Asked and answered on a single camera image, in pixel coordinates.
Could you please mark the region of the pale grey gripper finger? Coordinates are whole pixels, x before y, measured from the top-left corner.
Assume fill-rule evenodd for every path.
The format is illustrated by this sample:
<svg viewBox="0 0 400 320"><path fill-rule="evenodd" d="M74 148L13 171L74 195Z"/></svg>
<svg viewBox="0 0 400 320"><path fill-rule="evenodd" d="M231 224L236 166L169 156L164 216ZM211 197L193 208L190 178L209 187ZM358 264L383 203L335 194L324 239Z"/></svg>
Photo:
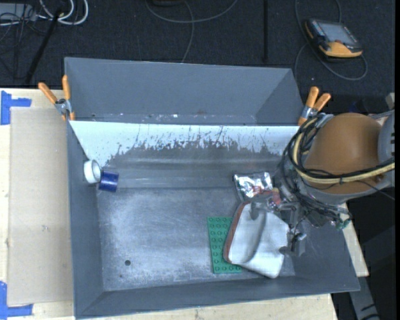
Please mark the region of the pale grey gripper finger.
<svg viewBox="0 0 400 320"><path fill-rule="evenodd" d="M286 255L300 257L306 250L307 234L302 232L290 233Z"/></svg>
<svg viewBox="0 0 400 320"><path fill-rule="evenodd" d="M258 217L266 216L266 214L274 212L277 209L277 204L272 198L252 199L250 203L250 216L252 220Z"/></svg>

